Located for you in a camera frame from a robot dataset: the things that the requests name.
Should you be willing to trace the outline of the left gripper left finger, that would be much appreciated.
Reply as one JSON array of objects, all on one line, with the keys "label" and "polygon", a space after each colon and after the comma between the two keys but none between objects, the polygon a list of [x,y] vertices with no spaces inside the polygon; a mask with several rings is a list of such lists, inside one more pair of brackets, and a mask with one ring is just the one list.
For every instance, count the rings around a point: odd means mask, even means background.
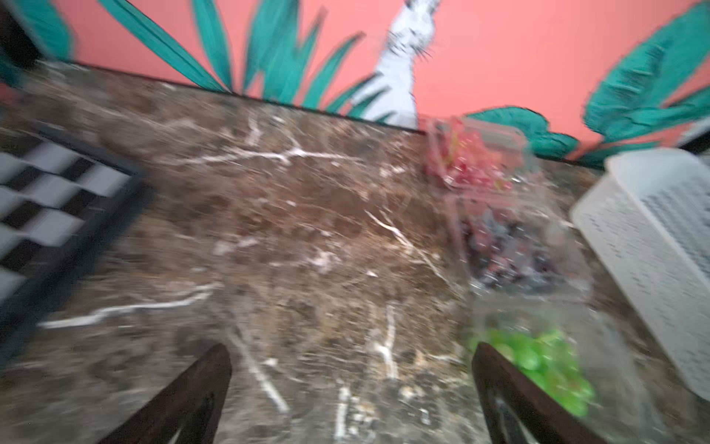
[{"label": "left gripper left finger", "polygon": [[229,350],[218,343],[101,442],[212,443],[231,376]]}]

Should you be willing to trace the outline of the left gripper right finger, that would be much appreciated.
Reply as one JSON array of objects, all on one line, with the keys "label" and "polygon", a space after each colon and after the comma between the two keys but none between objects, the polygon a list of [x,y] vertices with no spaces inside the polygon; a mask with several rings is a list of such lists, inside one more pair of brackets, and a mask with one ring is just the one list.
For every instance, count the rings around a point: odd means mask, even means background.
[{"label": "left gripper right finger", "polygon": [[471,375],[493,443],[525,443],[525,430],[539,443],[604,442],[486,342],[477,345]]}]

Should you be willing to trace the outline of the green grape bunch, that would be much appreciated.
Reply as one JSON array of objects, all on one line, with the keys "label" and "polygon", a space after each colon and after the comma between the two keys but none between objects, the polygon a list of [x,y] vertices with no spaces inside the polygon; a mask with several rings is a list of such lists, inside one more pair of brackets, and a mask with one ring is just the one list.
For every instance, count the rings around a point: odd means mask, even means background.
[{"label": "green grape bunch", "polygon": [[469,336],[466,349],[474,353],[481,342],[493,346],[570,414],[587,416],[596,391],[582,373],[576,344],[562,330],[533,335],[521,330],[486,329]]}]

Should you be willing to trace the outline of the white plastic perforated basket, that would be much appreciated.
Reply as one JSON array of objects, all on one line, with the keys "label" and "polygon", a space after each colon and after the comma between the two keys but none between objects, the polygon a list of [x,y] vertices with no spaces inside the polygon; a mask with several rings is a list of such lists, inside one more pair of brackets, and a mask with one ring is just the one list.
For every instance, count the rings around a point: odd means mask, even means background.
[{"label": "white plastic perforated basket", "polygon": [[676,148],[614,155],[569,217],[688,389],[708,399],[708,164]]}]

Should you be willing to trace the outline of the clear plastic clamshell container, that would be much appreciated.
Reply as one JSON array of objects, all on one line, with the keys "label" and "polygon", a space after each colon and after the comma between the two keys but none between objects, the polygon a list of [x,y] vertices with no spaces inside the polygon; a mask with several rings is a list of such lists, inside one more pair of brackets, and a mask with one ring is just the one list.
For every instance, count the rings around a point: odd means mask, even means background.
[{"label": "clear plastic clamshell container", "polygon": [[453,192],[521,196],[540,184],[541,169],[519,129],[473,120],[431,120],[423,171]]}]

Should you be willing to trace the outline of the red grape bunch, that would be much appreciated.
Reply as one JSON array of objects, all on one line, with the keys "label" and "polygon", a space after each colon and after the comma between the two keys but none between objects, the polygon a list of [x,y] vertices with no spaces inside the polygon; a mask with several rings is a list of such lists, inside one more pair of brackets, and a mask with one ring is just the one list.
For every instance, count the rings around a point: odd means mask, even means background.
[{"label": "red grape bunch", "polygon": [[482,131],[461,118],[437,120],[427,131],[423,170],[451,189],[510,191],[513,174],[504,150],[484,141]]}]

